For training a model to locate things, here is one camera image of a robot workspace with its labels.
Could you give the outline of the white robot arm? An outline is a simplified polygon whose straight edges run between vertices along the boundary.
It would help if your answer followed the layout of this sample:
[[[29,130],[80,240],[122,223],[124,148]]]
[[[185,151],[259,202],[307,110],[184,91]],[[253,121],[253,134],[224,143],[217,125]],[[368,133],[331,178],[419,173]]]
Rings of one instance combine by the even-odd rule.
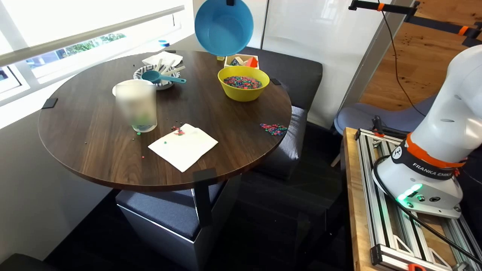
[[[446,219],[461,217],[456,181],[482,145],[482,45],[458,53],[425,119],[389,158],[374,164],[375,184],[404,208]]]

